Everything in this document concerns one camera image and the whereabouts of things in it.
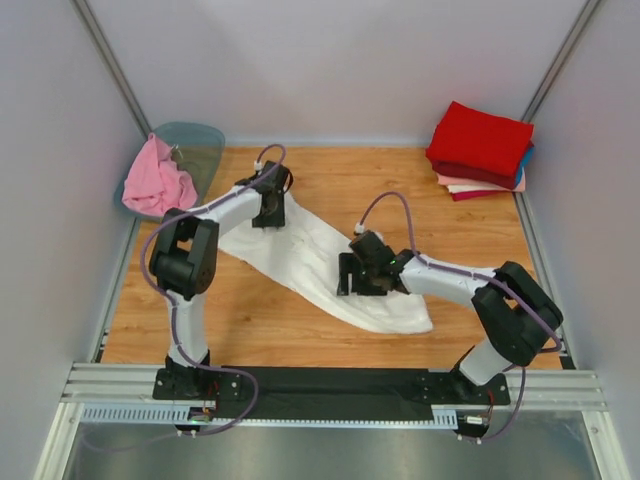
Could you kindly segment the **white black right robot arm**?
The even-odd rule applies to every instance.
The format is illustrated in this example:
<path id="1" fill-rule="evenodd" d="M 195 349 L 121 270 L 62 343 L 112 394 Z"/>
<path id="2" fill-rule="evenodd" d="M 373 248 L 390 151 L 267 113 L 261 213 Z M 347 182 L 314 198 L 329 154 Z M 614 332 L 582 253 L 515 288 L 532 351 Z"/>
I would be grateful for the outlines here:
<path id="1" fill-rule="evenodd" d="M 366 230 L 338 256 L 339 296 L 436 296 L 475 311 L 485 339 L 456 364 L 452 395 L 470 404 L 487 384 L 512 366 L 526 368 L 543 352 L 556 351 L 564 316 L 520 264 L 472 268 L 442 262 L 414 249 L 398 253 Z"/>

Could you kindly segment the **white t shirt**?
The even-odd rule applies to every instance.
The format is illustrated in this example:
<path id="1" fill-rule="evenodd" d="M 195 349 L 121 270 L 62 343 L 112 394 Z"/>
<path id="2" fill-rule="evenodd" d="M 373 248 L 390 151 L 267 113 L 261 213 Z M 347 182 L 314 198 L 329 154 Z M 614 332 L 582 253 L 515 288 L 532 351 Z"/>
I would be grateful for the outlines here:
<path id="1" fill-rule="evenodd" d="M 238 258 L 329 315 L 379 334 L 421 334 L 433 323 L 421 296 L 397 292 L 385 296 L 337 295 L 339 255 L 349 239 L 285 195 L 285 226 L 254 228 L 245 221 L 219 240 Z"/>

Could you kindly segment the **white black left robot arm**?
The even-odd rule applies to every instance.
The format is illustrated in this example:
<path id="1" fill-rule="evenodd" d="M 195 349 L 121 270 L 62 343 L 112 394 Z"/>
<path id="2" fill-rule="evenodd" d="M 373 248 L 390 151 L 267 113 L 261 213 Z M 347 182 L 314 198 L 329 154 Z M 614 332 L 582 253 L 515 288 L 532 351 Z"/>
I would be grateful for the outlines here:
<path id="1" fill-rule="evenodd" d="M 284 196 L 292 183 L 287 167 L 268 161 L 222 197 L 165 214 L 147 270 L 167 301 L 171 334 L 165 364 L 156 374 L 155 399 L 214 398 L 222 371 L 209 369 L 204 307 L 216 273 L 219 240 L 244 222 L 260 229 L 283 227 Z"/>

